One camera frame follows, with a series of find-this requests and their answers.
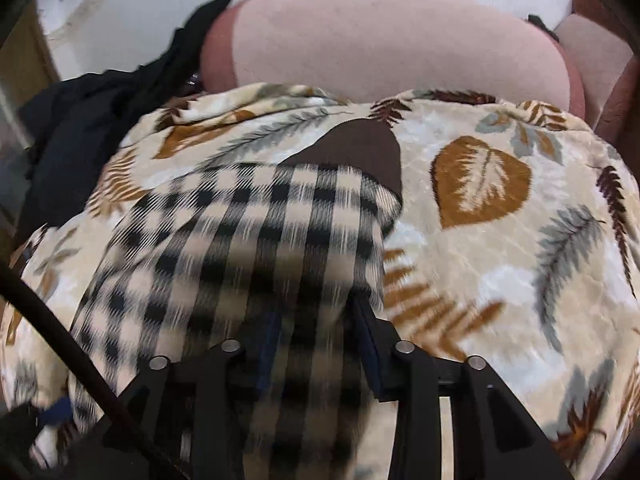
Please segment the dark navy garment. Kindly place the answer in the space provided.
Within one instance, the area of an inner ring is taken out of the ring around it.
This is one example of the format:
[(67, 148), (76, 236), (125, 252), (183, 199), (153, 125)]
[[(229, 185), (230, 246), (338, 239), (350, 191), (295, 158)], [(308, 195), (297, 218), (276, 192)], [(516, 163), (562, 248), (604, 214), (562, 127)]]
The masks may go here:
[(204, 39), (232, 0), (197, 8), (175, 30), (168, 49), (133, 72), (107, 70), (59, 82), (18, 111), (34, 137), (15, 243), (40, 226), (62, 226), (79, 214), (105, 164), (138, 120), (176, 96), (200, 68)]

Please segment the pink padded headboard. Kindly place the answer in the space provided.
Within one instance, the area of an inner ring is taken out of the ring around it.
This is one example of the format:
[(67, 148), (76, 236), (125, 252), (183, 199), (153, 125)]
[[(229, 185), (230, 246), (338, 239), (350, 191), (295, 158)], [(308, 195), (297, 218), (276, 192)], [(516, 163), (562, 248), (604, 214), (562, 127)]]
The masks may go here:
[(243, 0), (201, 50), (204, 87), (306, 84), (358, 103), (411, 90), (539, 100), (582, 117), (575, 65), (538, 27), (472, 0)]

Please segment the pink pillow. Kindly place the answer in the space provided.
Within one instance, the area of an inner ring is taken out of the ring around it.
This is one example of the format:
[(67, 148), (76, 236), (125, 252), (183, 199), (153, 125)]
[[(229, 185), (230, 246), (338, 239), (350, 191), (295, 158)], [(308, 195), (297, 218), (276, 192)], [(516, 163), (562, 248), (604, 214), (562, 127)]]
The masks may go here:
[(572, 12), (554, 33), (582, 81), (586, 122), (614, 144), (639, 80), (639, 58), (626, 30), (600, 0), (572, 0)]

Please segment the black beige checkered garment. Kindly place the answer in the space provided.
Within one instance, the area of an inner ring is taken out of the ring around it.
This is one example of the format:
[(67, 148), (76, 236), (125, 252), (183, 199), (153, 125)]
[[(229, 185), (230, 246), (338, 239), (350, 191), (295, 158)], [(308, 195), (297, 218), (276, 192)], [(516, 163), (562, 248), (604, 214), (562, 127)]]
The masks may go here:
[(199, 356), (280, 314), (268, 388), (241, 419), (246, 474), (341, 479), (370, 404), (345, 309), (352, 292), (382, 304), (400, 211), (400, 147), (385, 122), (342, 122), (277, 165), (209, 162), (122, 218), (73, 336), (121, 392), (152, 356)]

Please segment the leaf pattern fleece blanket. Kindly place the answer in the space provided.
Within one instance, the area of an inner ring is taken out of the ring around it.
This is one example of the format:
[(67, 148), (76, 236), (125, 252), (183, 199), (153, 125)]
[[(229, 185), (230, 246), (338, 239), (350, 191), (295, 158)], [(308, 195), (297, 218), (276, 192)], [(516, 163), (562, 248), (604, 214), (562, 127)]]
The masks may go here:
[(165, 106), (127, 133), (80, 214), (32, 234), (21, 277), (70, 325), (143, 197), (208, 162), (282, 162), (356, 126), (400, 148), (382, 315), (434, 356), (488, 359), (570, 473), (598, 478), (639, 418), (639, 191), (615, 148), (551, 104), (249, 84)]

